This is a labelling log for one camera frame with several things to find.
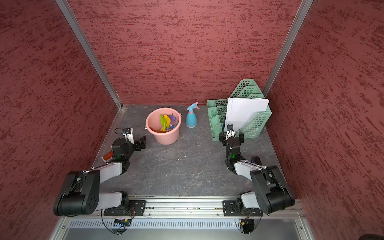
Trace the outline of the green trowel yellow handle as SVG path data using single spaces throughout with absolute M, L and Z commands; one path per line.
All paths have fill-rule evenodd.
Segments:
M 161 125 L 162 125 L 160 132 L 164 133 L 166 131 L 166 121 L 165 121 L 163 115 L 160 115 L 160 121 L 161 121 Z

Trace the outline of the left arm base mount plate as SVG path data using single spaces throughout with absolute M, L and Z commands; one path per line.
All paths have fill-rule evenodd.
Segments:
M 132 200 L 127 207 L 120 206 L 104 210 L 104 216 L 128 216 L 128 217 L 142 217 L 146 209 L 145 200 Z

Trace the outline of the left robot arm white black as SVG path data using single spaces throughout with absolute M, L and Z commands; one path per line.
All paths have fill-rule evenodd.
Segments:
M 130 157 L 145 149 L 146 141 L 146 136 L 135 142 L 117 139 L 112 144 L 113 156 L 108 163 L 90 170 L 69 172 L 54 203 L 54 215 L 76 217 L 107 209 L 113 215 L 130 213 L 132 205 L 127 192 L 102 193 L 100 184 L 124 174 L 130 166 Z

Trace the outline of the yellow plastic scoop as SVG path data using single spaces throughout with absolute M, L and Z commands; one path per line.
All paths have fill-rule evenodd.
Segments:
M 171 125 L 171 119 L 170 119 L 170 117 L 168 115 L 163 115 L 163 119 L 164 119 L 163 128 L 164 128 L 165 131 L 167 131 L 167 129 Z

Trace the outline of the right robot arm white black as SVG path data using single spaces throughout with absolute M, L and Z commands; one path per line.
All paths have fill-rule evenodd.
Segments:
M 253 191 L 241 194 L 240 210 L 259 209 L 269 215 L 294 206 L 295 196 L 277 166 L 262 166 L 258 157 L 248 161 L 242 156 L 244 139 L 243 132 L 236 131 L 233 125 L 228 125 L 227 130 L 219 134 L 220 142 L 226 147 L 228 170 L 253 184 Z

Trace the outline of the teal pink spray bottle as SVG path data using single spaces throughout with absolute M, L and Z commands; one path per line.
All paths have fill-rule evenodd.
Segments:
M 199 102 L 195 102 L 187 108 L 188 114 L 186 118 L 186 125 L 188 128 L 195 128 L 197 126 L 197 117 L 194 113 L 194 109 L 199 109 L 198 104 Z

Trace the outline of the purple shovel pink handle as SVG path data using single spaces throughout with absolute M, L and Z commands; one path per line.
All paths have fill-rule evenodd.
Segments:
M 176 116 L 174 115 L 168 115 L 171 119 L 171 126 L 174 125 L 174 122 L 178 122 L 178 119 Z

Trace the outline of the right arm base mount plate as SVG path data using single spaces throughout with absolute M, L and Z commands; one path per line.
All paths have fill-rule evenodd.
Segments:
M 225 217 L 261 217 L 263 212 L 257 208 L 246 208 L 240 199 L 235 201 L 222 201 Z

